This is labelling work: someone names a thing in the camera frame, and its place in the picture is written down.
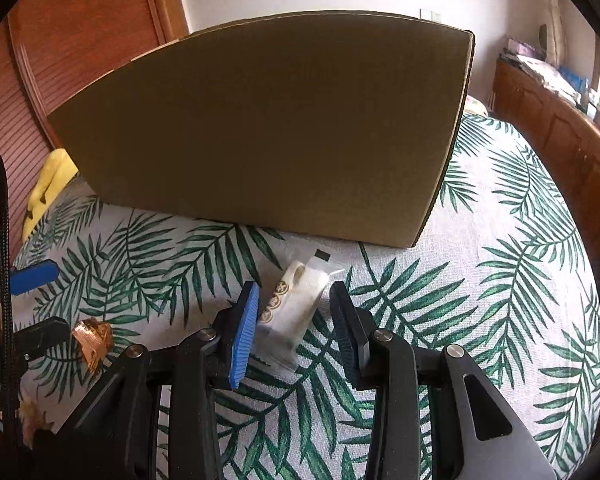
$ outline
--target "brown cardboard panel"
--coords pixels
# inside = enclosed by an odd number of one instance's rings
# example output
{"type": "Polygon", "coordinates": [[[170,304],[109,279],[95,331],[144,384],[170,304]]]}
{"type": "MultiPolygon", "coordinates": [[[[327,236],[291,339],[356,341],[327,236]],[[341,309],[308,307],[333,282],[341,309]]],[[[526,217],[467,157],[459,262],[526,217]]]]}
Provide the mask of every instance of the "brown cardboard panel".
{"type": "Polygon", "coordinates": [[[49,120],[105,201],[412,246],[474,36],[394,14],[228,23],[139,57],[49,120]]]}

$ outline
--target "copper-colored wrapper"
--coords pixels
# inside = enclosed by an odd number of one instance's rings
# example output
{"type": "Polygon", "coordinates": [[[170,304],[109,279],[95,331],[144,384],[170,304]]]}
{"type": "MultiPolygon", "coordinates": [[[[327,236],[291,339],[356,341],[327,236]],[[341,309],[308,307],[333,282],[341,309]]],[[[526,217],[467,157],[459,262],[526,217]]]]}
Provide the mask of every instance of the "copper-colored wrapper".
{"type": "Polygon", "coordinates": [[[80,343],[82,355],[89,373],[94,374],[100,362],[113,349],[111,325],[93,317],[83,319],[72,330],[76,341],[80,343]]]}

